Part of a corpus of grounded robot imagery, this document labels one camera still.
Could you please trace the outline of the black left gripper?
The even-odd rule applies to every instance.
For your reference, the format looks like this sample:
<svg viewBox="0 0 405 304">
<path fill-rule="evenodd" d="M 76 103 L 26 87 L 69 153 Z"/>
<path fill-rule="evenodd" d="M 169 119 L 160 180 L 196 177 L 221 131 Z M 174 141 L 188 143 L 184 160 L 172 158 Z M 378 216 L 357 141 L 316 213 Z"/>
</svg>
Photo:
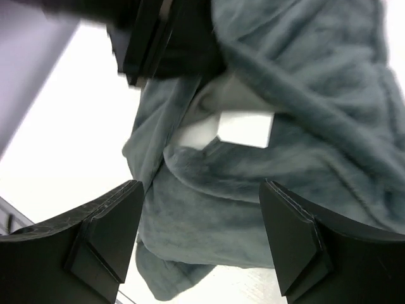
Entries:
<svg viewBox="0 0 405 304">
<path fill-rule="evenodd" d="M 41 1 L 50 13 L 106 25 L 118 71 L 131 86 L 149 79 L 221 73 L 211 1 Z"/>
</svg>

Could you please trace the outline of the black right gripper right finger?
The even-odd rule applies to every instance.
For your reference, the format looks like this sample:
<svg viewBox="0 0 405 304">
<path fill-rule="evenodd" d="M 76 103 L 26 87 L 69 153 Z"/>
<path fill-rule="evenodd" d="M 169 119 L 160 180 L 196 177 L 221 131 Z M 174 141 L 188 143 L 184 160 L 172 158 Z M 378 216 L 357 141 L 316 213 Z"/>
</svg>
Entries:
<svg viewBox="0 0 405 304">
<path fill-rule="evenodd" d="M 276 182 L 260 185 L 259 200 L 289 303 L 404 302 L 402 234 L 349 219 Z"/>
</svg>

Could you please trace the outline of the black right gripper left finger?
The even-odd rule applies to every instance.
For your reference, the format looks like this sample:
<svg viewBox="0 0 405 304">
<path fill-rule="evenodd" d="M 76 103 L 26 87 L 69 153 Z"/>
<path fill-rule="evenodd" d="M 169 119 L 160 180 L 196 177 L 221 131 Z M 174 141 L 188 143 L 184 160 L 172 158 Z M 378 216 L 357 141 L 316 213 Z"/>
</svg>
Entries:
<svg viewBox="0 0 405 304">
<path fill-rule="evenodd" d="M 2 303 L 114 303 L 125 282 L 144 190 L 101 197 L 1 237 Z"/>
</svg>

